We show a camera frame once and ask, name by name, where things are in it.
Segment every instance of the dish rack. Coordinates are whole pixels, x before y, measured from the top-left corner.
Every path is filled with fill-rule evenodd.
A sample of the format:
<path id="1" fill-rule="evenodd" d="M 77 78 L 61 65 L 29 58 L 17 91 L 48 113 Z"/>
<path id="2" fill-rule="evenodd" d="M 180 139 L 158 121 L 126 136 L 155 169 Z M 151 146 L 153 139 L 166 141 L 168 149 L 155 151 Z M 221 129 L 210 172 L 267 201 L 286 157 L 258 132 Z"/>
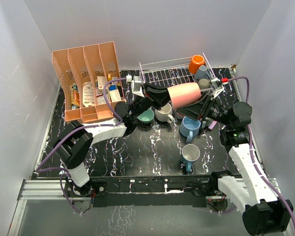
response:
<path id="1" fill-rule="evenodd" d="M 206 77 L 212 79 L 215 77 L 214 72 L 205 56 L 205 65 L 207 66 Z M 194 82 L 194 75 L 188 70 L 191 57 L 166 60 L 148 64 L 139 63 L 140 76 L 142 81 L 160 87 L 171 87 L 184 83 Z M 201 91 L 213 90 L 212 87 Z"/>
<path id="2" fill-rule="evenodd" d="M 78 48 L 70 48 L 52 52 L 52 63 L 60 80 L 65 97 L 64 120 L 71 122 L 78 120 L 83 123 L 95 123 L 105 121 L 113 117 L 112 111 L 107 104 L 98 104 L 96 82 L 97 76 L 120 78 L 116 49 L 114 42 L 94 44 Z M 94 106 L 83 105 L 83 84 L 91 82 L 94 92 Z M 77 85 L 80 96 L 80 107 L 72 109 L 71 88 Z M 118 102 L 111 102 L 114 108 Z"/>

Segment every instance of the box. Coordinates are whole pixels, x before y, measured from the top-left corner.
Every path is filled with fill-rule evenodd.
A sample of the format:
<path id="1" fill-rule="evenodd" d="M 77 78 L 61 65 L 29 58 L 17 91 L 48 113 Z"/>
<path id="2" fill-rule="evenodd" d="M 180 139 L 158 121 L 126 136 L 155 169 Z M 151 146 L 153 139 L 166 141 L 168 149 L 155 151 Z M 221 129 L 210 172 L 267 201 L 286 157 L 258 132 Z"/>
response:
<path id="1" fill-rule="evenodd" d="M 98 76 L 120 78 L 118 61 L 114 42 L 94 44 L 84 47 L 53 51 L 52 62 L 60 80 L 65 97 L 65 121 L 78 120 L 81 123 L 95 123 L 113 118 L 113 113 L 107 104 L 98 104 L 96 89 Z M 94 106 L 83 105 L 83 85 L 90 82 L 94 92 Z M 77 84 L 80 95 L 80 108 L 72 110 L 71 86 Z M 109 102 L 114 108 L 118 102 Z"/>

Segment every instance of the gray cup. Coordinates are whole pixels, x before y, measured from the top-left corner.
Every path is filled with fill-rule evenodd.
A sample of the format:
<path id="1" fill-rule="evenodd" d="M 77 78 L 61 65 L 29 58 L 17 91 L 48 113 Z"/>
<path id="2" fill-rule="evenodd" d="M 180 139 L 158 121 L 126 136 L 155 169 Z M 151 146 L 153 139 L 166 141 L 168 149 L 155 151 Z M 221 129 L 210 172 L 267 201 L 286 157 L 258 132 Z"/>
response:
<path id="1" fill-rule="evenodd" d="M 181 160 L 186 164 L 186 171 L 191 171 L 192 163 L 196 162 L 200 157 L 200 150 L 193 144 L 187 144 L 181 151 Z"/>
<path id="2" fill-rule="evenodd" d="M 205 65 L 201 65 L 195 74 L 195 80 L 198 81 L 199 79 L 207 77 L 207 67 Z"/>

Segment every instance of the cup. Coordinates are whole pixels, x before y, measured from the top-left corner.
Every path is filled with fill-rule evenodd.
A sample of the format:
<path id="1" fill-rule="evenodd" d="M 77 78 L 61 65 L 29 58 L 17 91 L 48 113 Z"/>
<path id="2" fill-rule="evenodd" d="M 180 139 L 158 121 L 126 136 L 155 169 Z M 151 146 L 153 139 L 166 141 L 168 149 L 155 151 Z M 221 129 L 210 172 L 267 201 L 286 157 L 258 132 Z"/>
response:
<path id="1" fill-rule="evenodd" d="M 181 161 L 186 165 L 186 171 L 190 172 L 192 163 L 200 157 L 200 150 L 193 144 L 187 144 L 181 151 Z"/>
<path id="2" fill-rule="evenodd" d="M 184 83 L 167 88 L 173 109 L 189 105 L 198 101 L 201 97 L 199 86 L 195 82 Z"/>
<path id="3" fill-rule="evenodd" d="M 195 74 L 195 80 L 199 81 L 199 79 L 207 77 L 207 67 L 205 65 L 200 65 L 197 73 Z"/>
<path id="4" fill-rule="evenodd" d="M 210 86 L 210 82 L 208 81 L 208 79 L 200 79 L 198 82 L 199 85 L 199 89 L 203 90 L 203 89 L 207 89 Z"/>
<path id="5" fill-rule="evenodd" d="M 201 122 L 195 121 L 188 117 L 184 117 L 179 127 L 180 133 L 187 138 L 187 143 L 191 143 L 192 139 L 199 133 Z"/>
<path id="6" fill-rule="evenodd" d="M 190 64 L 188 66 L 189 72 L 191 74 L 195 74 L 197 70 L 199 69 L 200 65 L 203 65 L 205 63 L 205 59 L 200 55 L 194 55 L 191 58 Z"/>
<path id="7" fill-rule="evenodd" d="M 185 115 L 181 115 L 177 112 L 177 110 L 173 110 L 173 117 L 175 117 L 176 119 L 183 119 Z"/>
<path id="8" fill-rule="evenodd" d="M 172 106 L 167 103 L 161 110 L 155 110 L 155 116 L 159 121 L 168 122 L 169 124 L 173 123 L 174 117 L 172 116 L 173 109 Z"/>
<path id="9" fill-rule="evenodd" d="M 154 119 L 154 111 L 151 108 L 147 109 L 141 115 L 139 115 L 138 120 L 144 124 L 150 123 Z"/>

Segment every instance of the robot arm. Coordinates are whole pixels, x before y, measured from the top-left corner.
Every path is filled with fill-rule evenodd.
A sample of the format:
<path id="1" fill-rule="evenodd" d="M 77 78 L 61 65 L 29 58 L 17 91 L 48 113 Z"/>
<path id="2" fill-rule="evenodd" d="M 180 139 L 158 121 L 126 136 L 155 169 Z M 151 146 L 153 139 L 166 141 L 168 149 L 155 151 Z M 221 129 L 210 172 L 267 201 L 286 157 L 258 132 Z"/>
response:
<path id="1" fill-rule="evenodd" d="M 177 111 L 194 120 L 205 120 L 206 117 L 225 125 L 220 131 L 221 143 L 229 151 L 230 157 L 238 166 L 247 186 L 246 192 L 228 171 L 212 173 L 212 189 L 226 194 L 243 215 L 244 225 L 250 235 L 259 235 L 285 231 L 290 215 L 276 194 L 261 180 L 265 176 L 256 161 L 253 164 L 249 154 L 247 125 L 251 122 L 252 108 L 245 102 L 238 102 L 229 109 L 219 103 L 216 96 L 221 92 L 226 81 L 213 79 L 211 85 L 214 92 L 203 93 L 201 97 L 186 102 Z M 93 128 L 85 124 L 85 129 L 79 130 L 67 139 L 57 150 L 56 154 L 67 167 L 71 179 L 78 191 L 88 193 L 91 180 L 84 167 L 84 158 L 90 145 L 102 140 L 130 135 L 138 125 L 137 116 L 150 107 L 160 109 L 165 106 L 171 96 L 167 88 L 159 88 L 147 83 L 141 85 L 139 96 L 132 103 L 119 102 L 115 112 L 122 118 L 104 121 L 99 127 Z M 72 130 L 81 127 L 77 121 L 71 122 L 61 133 L 54 146 Z"/>

